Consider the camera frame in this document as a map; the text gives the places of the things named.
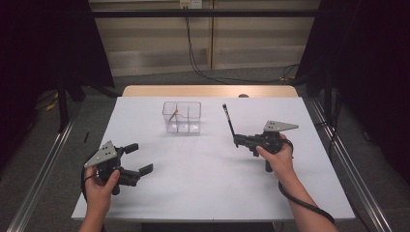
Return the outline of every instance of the black cable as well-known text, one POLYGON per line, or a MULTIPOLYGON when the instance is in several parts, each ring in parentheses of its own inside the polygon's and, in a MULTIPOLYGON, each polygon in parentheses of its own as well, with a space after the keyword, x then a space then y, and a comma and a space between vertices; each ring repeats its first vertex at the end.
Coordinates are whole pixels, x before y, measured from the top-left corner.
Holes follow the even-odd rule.
POLYGON ((340 114, 340 111, 341 111, 341 103, 342 103, 341 95, 339 92, 337 92, 337 99, 335 101, 335 108, 332 113, 331 119, 323 121, 323 122, 315 123, 314 126, 316 127, 317 130, 327 125, 334 126, 334 128, 337 127, 338 115, 340 114))
POLYGON ((192 66, 193 71, 194 71, 197 75, 202 76, 202 77, 207 78, 207 79, 212 79, 212 80, 214 80, 214 81, 216 81, 216 82, 219 82, 219 83, 222 83, 222 84, 225 84, 225 85, 229 85, 229 84, 226 83, 226 82, 221 81, 221 79, 222 79, 222 80, 234 80, 234 81, 244 81, 244 82, 252 82, 252 83, 261 83, 261 84, 268 84, 268 83, 274 83, 274 82, 282 81, 282 77, 281 77, 281 78, 278 78, 278 79, 274 79, 274 80, 266 80, 266 81, 263 81, 263 80, 238 79, 238 78, 220 77, 220 76, 219 76, 219 77, 211 77, 211 76, 208 76, 208 75, 204 74, 204 73, 197 67, 196 61, 195 61, 195 57, 194 57, 194 55, 193 55, 192 42, 191 42, 191 40, 190 40, 190 20, 189 20, 188 17, 186 17, 185 21, 186 21, 186 24, 187 24, 188 44, 189 44, 189 50, 190 50, 190 65, 192 66))
POLYGON ((308 204, 307 202, 302 201, 302 200, 300 200, 300 199, 298 199, 298 198, 292 196, 291 194, 289 194, 289 193, 283 188, 283 185, 281 184, 281 182, 278 182, 278 187, 279 187, 280 192, 281 192, 287 199, 291 200, 292 202, 294 202, 294 203, 296 203, 296 204, 298 204, 298 205, 300 205, 300 206, 302 206, 302 207, 304 207, 304 208, 306 208, 306 209, 308 209, 308 210, 311 210, 311 211, 315 212, 315 213, 318 214, 318 215, 321 215, 321 216, 325 217, 325 218, 326 218, 327 220, 329 220, 332 224, 335 224, 334 218, 333 218, 328 212, 326 212, 326 211, 324 211, 324 210, 322 210, 322 209, 320 209, 320 208, 318 208, 318 207, 316 207, 316 206, 310 205, 310 204, 308 204))
POLYGON ((287 77, 287 75, 295 68, 295 67, 298 67, 299 66, 299 64, 294 64, 294 65, 288 65, 288 66, 286 66, 286 67, 284 67, 283 68, 283 71, 282 71, 282 73, 283 73, 283 76, 282 76, 282 79, 283 79, 283 85, 285 84, 285 81, 286 81, 286 77, 287 77))
POLYGON ((333 163, 332 161, 332 144, 335 142, 335 138, 337 136, 337 121, 338 121, 338 115, 340 113, 341 109, 341 98, 339 92, 337 92, 336 96, 336 101, 335 101, 335 109, 332 114, 332 126, 333 126, 333 131, 332 131, 332 136, 331 136, 331 141, 329 142, 329 148, 328 148, 328 157, 329 161, 333 163))
POLYGON ((91 176, 89 176, 89 177, 84 178, 84 185, 85 185, 85 183, 87 182, 88 179, 93 178, 93 177, 97 177, 97 176, 99 176, 99 175, 98 175, 98 174, 94 174, 94 175, 91 175, 91 176))

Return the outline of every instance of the wall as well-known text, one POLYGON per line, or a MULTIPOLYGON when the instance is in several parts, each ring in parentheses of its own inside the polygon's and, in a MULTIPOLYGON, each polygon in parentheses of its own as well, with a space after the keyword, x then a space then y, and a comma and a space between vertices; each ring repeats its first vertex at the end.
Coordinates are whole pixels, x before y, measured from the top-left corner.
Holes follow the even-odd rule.
MULTIPOLYGON (((204 9, 317 9, 319 0, 203 0, 204 9)), ((179 9, 179 1, 91 0, 93 10, 179 9)), ((97 18, 114 76, 190 71, 184 18, 97 18)), ((200 70, 299 63, 313 18, 190 18, 200 70)))

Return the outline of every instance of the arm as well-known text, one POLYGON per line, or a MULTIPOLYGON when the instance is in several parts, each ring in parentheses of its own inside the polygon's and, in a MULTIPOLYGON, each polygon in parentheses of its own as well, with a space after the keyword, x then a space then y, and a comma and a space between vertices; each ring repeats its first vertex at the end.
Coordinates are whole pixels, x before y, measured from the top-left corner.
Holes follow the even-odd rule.
MULTIPOLYGON (((256 147, 257 152, 261 157, 266 159, 271 164, 275 175, 282 183, 283 188, 292 196, 307 202, 310 205, 316 206, 316 203, 310 197, 305 187, 299 181, 292 163, 292 148, 284 143, 282 150, 275 155, 270 154, 262 147, 256 147)), ((316 214, 315 212, 306 209, 292 201, 288 201, 292 214, 298 225, 299 231, 337 231, 337 228, 328 221, 325 217, 316 214)))
MULTIPOLYGON (((85 177, 93 176, 97 173, 96 167, 89 167, 85 177)), ((87 213, 81 224, 79 231, 100 232, 103 222, 111 205, 111 192, 118 182, 120 171, 115 170, 104 185, 100 178, 94 176, 85 182, 87 191, 87 213)))

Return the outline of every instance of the power outlet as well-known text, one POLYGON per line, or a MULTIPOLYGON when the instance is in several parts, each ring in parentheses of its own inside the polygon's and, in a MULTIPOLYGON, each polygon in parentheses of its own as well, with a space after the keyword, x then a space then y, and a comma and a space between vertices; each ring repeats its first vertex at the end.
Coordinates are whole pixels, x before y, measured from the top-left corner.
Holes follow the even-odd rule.
POLYGON ((202 0, 190 0, 191 9, 202 9, 202 0))
POLYGON ((190 9, 190 0, 180 0, 180 9, 190 9))

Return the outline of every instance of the black antenna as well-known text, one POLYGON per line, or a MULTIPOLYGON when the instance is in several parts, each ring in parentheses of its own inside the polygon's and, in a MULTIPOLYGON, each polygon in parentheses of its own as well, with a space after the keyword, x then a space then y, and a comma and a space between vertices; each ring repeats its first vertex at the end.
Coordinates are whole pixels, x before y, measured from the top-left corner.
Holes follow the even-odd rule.
POLYGON ((223 104, 222 107, 223 107, 223 110, 225 110, 226 118, 228 119, 228 124, 229 124, 229 127, 231 128, 232 136, 235 137, 235 132, 233 131, 232 123, 230 122, 230 118, 229 118, 228 108, 226 108, 226 104, 223 104))

